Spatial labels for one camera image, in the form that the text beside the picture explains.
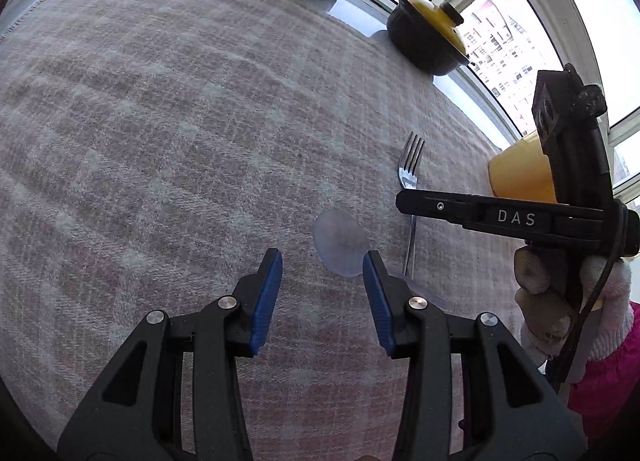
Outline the pink sleeve forearm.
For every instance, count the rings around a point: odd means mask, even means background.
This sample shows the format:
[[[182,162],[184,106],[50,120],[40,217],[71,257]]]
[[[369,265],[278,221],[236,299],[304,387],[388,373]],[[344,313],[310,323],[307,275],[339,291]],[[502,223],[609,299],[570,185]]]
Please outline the pink sleeve forearm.
[[[639,304],[630,302],[620,330],[605,338],[620,342],[603,359],[590,360],[585,377],[570,387],[568,407],[582,418],[590,441],[602,437],[623,412],[639,383]]]

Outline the right gloved hand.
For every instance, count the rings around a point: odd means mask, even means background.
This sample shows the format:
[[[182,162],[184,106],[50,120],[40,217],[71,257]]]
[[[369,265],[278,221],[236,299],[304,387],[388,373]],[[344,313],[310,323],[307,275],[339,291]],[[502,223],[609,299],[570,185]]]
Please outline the right gloved hand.
[[[559,358],[579,314],[561,290],[560,265],[551,256],[537,254],[531,247],[521,247],[514,254],[514,275],[518,283],[515,301],[524,316],[525,351],[536,365]],[[620,259],[605,281],[597,308],[582,328],[568,382],[582,381],[588,361],[603,359],[618,348],[620,342],[610,339],[611,344],[606,345],[605,338],[620,330],[631,302],[630,291],[631,268]]]

